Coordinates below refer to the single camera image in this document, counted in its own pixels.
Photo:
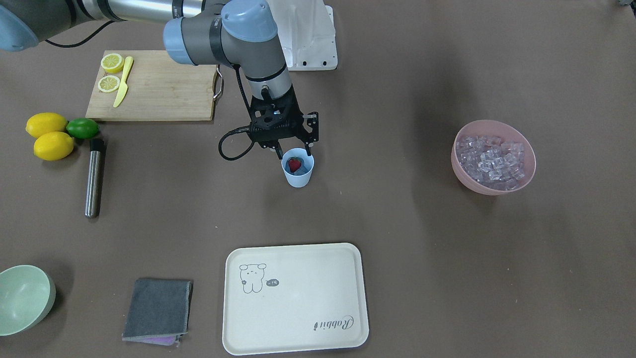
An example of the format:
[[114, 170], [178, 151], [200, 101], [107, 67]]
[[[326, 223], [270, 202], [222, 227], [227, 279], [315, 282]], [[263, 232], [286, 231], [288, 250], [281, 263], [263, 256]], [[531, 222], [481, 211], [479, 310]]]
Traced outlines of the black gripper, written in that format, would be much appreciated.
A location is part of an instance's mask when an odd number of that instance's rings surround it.
[[306, 155], [312, 156], [312, 143], [319, 140], [318, 112], [302, 113], [293, 89], [277, 99], [252, 96], [248, 113], [248, 137], [261, 147], [272, 149], [279, 160], [284, 156], [279, 140], [286, 138], [300, 140], [305, 146]]

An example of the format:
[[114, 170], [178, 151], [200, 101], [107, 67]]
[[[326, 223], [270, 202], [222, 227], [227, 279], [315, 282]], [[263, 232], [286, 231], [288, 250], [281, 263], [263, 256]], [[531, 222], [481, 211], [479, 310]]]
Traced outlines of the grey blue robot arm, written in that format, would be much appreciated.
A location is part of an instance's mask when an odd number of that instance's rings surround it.
[[277, 24], [265, 0], [3, 0], [1, 48], [18, 52], [88, 21], [165, 22], [163, 42], [176, 63], [219, 64], [244, 75], [252, 143], [283, 159], [279, 140], [295, 137], [311, 156], [318, 113], [300, 111]]

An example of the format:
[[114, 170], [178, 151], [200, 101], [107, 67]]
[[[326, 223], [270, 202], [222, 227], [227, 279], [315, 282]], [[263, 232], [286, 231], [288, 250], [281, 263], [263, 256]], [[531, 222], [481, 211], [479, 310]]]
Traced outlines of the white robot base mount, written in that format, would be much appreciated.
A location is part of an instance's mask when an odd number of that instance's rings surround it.
[[338, 66], [333, 11], [322, 0], [269, 0], [289, 71]]

